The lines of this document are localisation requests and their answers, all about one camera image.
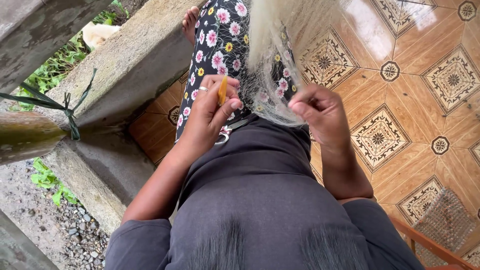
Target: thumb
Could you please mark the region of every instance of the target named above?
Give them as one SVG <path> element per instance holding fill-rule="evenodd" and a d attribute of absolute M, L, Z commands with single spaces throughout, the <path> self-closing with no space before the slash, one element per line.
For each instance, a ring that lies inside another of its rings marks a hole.
<path fill-rule="evenodd" d="M 211 124 L 215 127 L 221 127 L 225 124 L 227 119 L 232 115 L 232 113 L 240 108 L 241 101 L 238 98 L 229 99 L 225 102 L 213 116 Z"/>
<path fill-rule="evenodd" d="M 307 121 L 309 125 L 315 126 L 321 122 L 322 114 L 314 107 L 304 103 L 297 102 L 292 106 L 292 111 Z"/>

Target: scissors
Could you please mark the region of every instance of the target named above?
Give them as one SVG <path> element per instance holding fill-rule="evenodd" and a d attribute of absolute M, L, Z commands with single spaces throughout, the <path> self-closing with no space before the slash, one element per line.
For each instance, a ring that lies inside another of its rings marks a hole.
<path fill-rule="evenodd" d="M 226 126 L 222 127 L 218 137 L 223 136 L 224 138 L 221 141 L 216 142 L 215 145 L 222 145 L 222 144 L 226 143 L 230 139 L 230 134 L 232 134 L 232 131 L 234 131 L 235 129 L 237 129 L 239 127 L 243 127 L 246 123 L 248 123 L 248 119 L 240 120 L 240 121 L 235 122 L 231 125 L 226 125 Z"/>

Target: yellow netting needle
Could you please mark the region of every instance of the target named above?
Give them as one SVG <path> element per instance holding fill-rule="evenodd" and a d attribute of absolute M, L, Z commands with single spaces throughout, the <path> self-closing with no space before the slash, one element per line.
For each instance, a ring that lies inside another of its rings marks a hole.
<path fill-rule="evenodd" d="M 218 105 L 222 106 L 225 103 L 225 97 L 227 96 L 227 76 L 223 77 L 220 84 L 220 90 L 218 91 Z"/>

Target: doormat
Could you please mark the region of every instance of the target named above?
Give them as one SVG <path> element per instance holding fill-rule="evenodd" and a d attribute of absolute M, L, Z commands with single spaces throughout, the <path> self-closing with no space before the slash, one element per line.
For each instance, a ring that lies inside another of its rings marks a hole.
<path fill-rule="evenodd" d="M 456 252 L 475 228 L 475 219 L 450 188 L 444 187 L 412 228 L 444 248 Z M 417 257 L 425 267 L 446 265 L 426 248 L 415 243 Z"/>

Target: hand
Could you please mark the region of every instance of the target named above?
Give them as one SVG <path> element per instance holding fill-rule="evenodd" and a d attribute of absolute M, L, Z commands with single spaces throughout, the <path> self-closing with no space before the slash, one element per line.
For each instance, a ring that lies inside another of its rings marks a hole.
<path fill-rule="evenodd" d="M 218 91 L 223 77 L 204 77 L 200 86 L 207 88 L 208 92 L 198 90 L 183 133 L 175 145 L 182 148 L 182 153 L 187 154 L 192 163 L 213 147 L 228 117 L 242 105 L 235 89 L 240 82 L 229 77 L 226 102 L 221 107 L 218 106 Z"/>
<path fill-rule="evenodd" d="M 292 97 L 288 107 L 307 121 L 322 151 L 349 150 L 350 129 L 342 99 L 337 93 L 323 86 L 309 84 Z"/>

